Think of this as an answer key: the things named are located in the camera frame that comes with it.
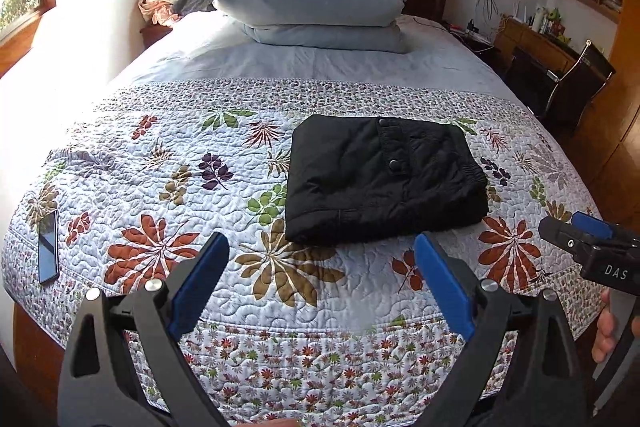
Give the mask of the person's right hand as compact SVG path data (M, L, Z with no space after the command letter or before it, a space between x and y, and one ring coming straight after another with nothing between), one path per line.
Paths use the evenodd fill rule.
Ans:
M605 358L613 351L616 345L616 340L614 338L614 329L617 322L616 318L611 312L610 288L606 288L604 291L602 291L601 299L603 308L597 321L597 335L591 349L593 361L595 361L597 364L602 363Z

